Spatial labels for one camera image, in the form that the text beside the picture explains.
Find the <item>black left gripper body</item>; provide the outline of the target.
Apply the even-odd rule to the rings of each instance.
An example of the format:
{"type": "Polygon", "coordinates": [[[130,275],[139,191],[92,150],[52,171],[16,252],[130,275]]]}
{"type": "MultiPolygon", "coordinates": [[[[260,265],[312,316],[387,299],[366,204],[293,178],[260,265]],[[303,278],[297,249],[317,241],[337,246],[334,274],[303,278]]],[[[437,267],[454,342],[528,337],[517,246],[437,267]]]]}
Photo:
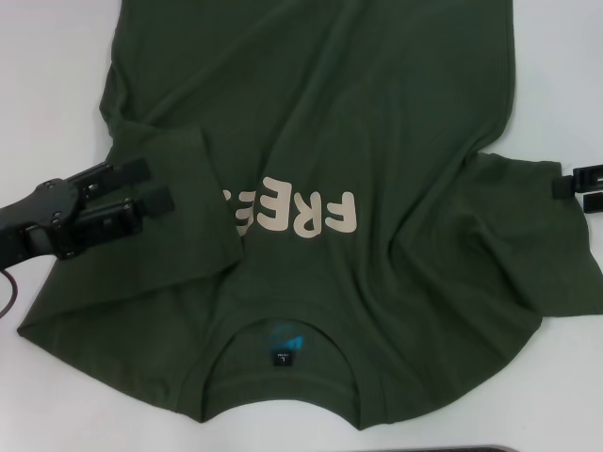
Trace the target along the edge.
{"type": "Polygon", "coordinates": [[[67,229],[81,209],[78,187],[53,179],[12,205],[1,209],[1,268],[53,255],[63,259],[73,251],[67,229]]]}

